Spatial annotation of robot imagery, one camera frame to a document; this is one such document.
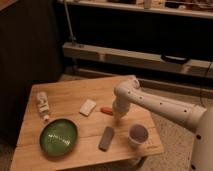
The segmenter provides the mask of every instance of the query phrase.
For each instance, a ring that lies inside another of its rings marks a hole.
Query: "table top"
[[[103,106],[112,106],[115,99],[113,88],[128,76],[107,77],[49,84],[32,87],[26,107],[11,170],[62,170],[112,161],[149,156],[163,152],[159,135],[150,112],[134,104],[128,114],[119,122],[113,116],[100,112]],[[50,105],[50,121],[59,118],[72,120],[78,127],[78,140],[75,148],[67,155],[54,158],[44,156],[39,146],[39,136],[45,124],[37,112],[35,95],[46,91]],[[79,114],[86,99],[96,101],[97,106],[85,117]],[[128,129],[133,123],[141,123],[149,132],[149,138],[138,149],[128,144]],[[106,126],[115,130],[115,136],[107,152],[98,149]]]

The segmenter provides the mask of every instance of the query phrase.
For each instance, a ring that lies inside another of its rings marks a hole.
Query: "paper cup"
[[[134,124],[129,129],[128,138],[130,146],[137,148],[148,139],[148,131],[143,125]]]

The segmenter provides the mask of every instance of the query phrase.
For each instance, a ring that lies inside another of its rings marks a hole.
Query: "dark cabinet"
[[[0,11],[0,138],[15,145],[32,84],[57,81],[61,55],[52,0]]]

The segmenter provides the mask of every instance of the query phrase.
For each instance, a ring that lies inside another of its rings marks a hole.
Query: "green plate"
[[[57,119],[43,129],[40,135],[40,146],[49,156],[61,156],[74,147],[77,136],[77,127],[72,121]]]

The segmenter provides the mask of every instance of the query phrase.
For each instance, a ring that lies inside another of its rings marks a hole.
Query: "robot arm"
[[[125,116],[130,103],[134,103],[187,128],[196,134],[191,170],[213,170],[213,108],[206,109],[142,92],[135,77],[117,85],[114,94],[116,99],[113,102],[113,114],[116,119]]]
[[[206,108],[195,104],[142,92],[135,77],[117,85],[114,93],[116,99],[113,103],[113,113],[117,119],[129,111],[130,103],[134,103],[195,132],[201,116],[206,111]]]

